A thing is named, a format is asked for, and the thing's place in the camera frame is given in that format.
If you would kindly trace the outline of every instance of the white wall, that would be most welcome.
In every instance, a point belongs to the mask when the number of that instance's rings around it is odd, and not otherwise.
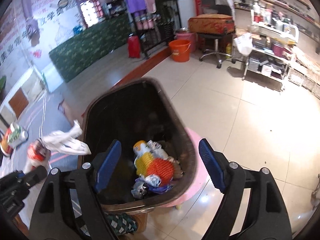
[[[195,0],[178,0],[182,27],[188,27],[188,20],[196,16]]]

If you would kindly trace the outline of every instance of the trash can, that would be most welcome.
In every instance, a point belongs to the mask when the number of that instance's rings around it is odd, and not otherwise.
[[[79,156],[78,168],[107,150],[114,139],[121,142],[122,153],[106,189],[98,194],[105,211],[140,214],[172,202],[191,185],[196,172],[192,142],[160,84],[142,78],[112,89],[94,100],[85,111],[82,124],[85,142],[92,154]],[[133,145],[139,140],[164,140],[172,145],[171,153],[180,161],[184,176],[162,194],[148,194],[142,200],[131,195],[136,174]]]

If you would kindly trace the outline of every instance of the plastic bottle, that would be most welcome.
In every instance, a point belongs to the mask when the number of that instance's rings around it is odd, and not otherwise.
[[[254,12],[254,21],[259,22],[261,9],[260,9],[260,6],[258,5],[257,0],[254,1],[254,5],[252,5],[252,8]]]
[[[228,43],[227,46],[226,46],[226,54],[230,54],[231,55],[231,50],[232,50],[231,43]]]

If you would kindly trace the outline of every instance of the white plastic bag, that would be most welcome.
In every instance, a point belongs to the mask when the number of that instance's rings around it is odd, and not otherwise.
[[[235,38],[234,41],[237,45],[238,51],[242,55],[246,57],[250,55],[253,49],[251,33],[245,33],[240,37]]]
[[[91,154],[88,145],[75,139],[82,134],[81,127],[77,120],[69,132],[54,131],[41,138],[43,145],[50,151],[71,155]]]

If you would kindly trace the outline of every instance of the packaged item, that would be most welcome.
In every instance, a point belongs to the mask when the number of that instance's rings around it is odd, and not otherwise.
[[[160,186],[167,185],[173,178],[173,165],[167,160],[154,159],[147,168],[147,176],[157,175],[161,179]]]
[[[167,160],[173,165],[173,179],[181,179],[183,177],[183,171],[180,167],[180,163],[171,156],[169,156]]]
[[[232,45],[231,43],[228,43],[226,46],[226,54],[231,55]]]
[[[269,65],[262,66],[262,70],[261,70],[262,75],[269,77],[271,75],[271,72],[272,72],[272,66],[269,66]]]
[[[153,160],[154,160],[154,157],[150,152],[146,152],[140,157],[136,157],[134,161],[134,166],[137,169],[137,175],[146,176],[147,168],[149,167],[150,163]]]
[[[165,152],[165,150],[162,149],[160,143],[157,143],[157,142],[150,140],[147,142],[147,145],[151,149],[151,153],[152,153],[153,157],[161,158],[164,160],[166,160],[169,157],[168,154]]]
[[[48,150],[44,145],[41,139],[37,139],[32,142],[27,150],[27,161],[23,169],[23,173],[26,174],[30,172],[33,168],[38,166],[44,166],[49,169],[49,159],[50,159],[50,150]]]
[[[259,22],[261,10],[260,10],[260,6],[258,5],[257,0],[254,1],[254,5],[252,5],[252,8],[253,8],[253,12],[254,12],[254,21]]]
[[[134,198],[143,199],[148,194],[148,187],[145,185],[144,181],[137,181],[133,185],[131,194]]]
[[[11,133],[8,134],[7,142],[11,148],[15,148],[28,139],[28,133],[20,125],[13,122],[10,125]]]
[[[140,175],[140,179],[142,179],[145,183],[147,183],[148,186],[152,186],[152,187],[159,187],[159,185],[161,184],[160,177],[154,174],[146,177],[144,177],[143,175]]]
[[[146,141],[141,140],[133,146],[133,151],[135,155],[140,158],[146,152],[151,152],[151,149],[147,145]]]

